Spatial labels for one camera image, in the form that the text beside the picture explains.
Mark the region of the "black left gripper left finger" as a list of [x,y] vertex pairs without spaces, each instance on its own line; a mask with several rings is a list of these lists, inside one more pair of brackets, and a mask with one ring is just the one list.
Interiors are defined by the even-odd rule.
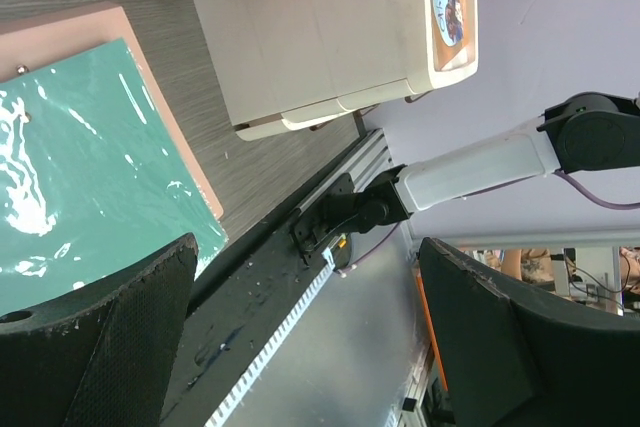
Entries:
[[197,254],[188,233],[101,280],[3,315],[2,425],[158,425]]

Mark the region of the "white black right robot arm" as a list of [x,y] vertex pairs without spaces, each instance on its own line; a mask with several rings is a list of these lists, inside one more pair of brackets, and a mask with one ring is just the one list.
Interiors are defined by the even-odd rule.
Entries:
[[344,173],[296,218],[290,235],[309,263],[343,234],[365,234],[453,199],[548,175],[563,179],[600,207],[636,210],[636,203],[596,197],[572,175],[638,164],[638,99],[580,93],[511,131],[383,171],[362,191],[356,191],[351,175]]

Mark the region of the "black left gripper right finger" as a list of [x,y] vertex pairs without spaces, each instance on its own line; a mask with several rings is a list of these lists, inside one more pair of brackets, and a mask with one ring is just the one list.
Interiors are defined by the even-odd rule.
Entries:
[[459,426],[636,426],[639,321],[425,238],[422,284]]

